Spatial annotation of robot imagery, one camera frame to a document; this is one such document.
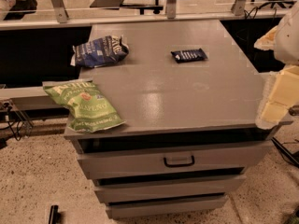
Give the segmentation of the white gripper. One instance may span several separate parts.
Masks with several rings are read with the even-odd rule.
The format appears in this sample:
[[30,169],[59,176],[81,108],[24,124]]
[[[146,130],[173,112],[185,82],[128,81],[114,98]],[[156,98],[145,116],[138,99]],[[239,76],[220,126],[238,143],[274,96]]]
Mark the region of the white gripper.
[[264,130],[278,125],[289,109],[299,103],[299,1],[285,14],[278,27],[258,38],[254,48],[273,50],[275,58],[286,65],[270,72],[263,88],[256,125]]

